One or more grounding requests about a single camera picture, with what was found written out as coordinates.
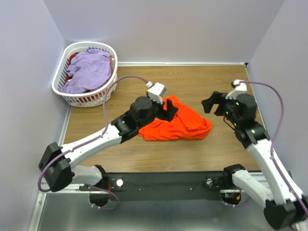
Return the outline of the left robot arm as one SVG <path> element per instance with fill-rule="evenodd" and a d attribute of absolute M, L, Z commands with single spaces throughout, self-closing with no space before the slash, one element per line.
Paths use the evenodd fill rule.
<path fill-rule="evenodd" d="M 77 176 L 73 172 L 79 163 L 88 157 L 111 146 L 120 145 L 138 135 L 141 128 L 152 123 L 156 118 L 170 122 L 178 108 L 168 99 L 164 103 L 152 101 L 147 96 L 138 97 L 128 111 L 114 119 L 105 128 L 76 142 L 59 146 L 56 142 L 49 144 L 38 164 L 41 181 L 49 186 L 46 191 L 58 192 L 73 182 Z"/>

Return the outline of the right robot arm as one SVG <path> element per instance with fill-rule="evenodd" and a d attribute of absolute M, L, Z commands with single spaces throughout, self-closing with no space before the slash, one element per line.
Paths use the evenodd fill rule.
<path fill-rule="evenodd" d="M 213 105 L 218 105 L 214 114 L 223 116 L 234 125 L 238 141 L 257 162 L 268 186 L 253 178 L 239 164 L 224 168 L 222 185 L 228 189 L 238 187 L 244 190 L 261 208 L 268 224 L 275 230 L 305 221 L 308 216 L 307 197 L 294 183 L 275 151 L 271 149 L 271 139 L 265 128 L 256 121 L 257 103 L 247 93 L 230 98 L 225 93 L 213 92 L 203 100 L 205 113 L 210 113 Z"/>

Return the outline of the orange t-shirt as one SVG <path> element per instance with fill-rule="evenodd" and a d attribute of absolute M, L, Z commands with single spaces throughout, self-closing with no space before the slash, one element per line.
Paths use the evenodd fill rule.
<path fill-rule="evenodd" d="M 172 95 L 164 98 L 164 102 L 171 100 L 178 108 L 172 121 L 155 119 L 149 125 L 141 128 L 138 135 L 145 141 L 171 141 L 171 140 L 201 140 L 206 138 L 213 124 L 210 120 L 200 116 L 195 110 Z"/>

